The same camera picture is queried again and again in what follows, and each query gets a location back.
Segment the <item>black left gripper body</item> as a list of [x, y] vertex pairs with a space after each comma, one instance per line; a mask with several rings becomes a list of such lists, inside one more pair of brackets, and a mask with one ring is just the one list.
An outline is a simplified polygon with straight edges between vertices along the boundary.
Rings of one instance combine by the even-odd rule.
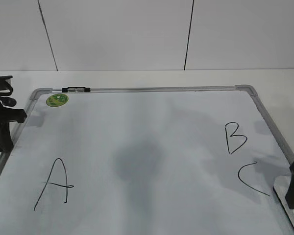
[[23, 123], [27, 118], [24, 109], [14, 109], [17, 102], [11, 97], [13, 87], [10, 84], [12, 75], [0, 76], [0, 126], [10, 122]]

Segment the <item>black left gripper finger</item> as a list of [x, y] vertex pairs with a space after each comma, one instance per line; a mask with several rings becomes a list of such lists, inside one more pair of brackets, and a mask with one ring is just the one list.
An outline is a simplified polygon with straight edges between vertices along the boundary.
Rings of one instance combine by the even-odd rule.
[[10, 152], [13, 146], [9, 123], [0, 123], [0, 152]]

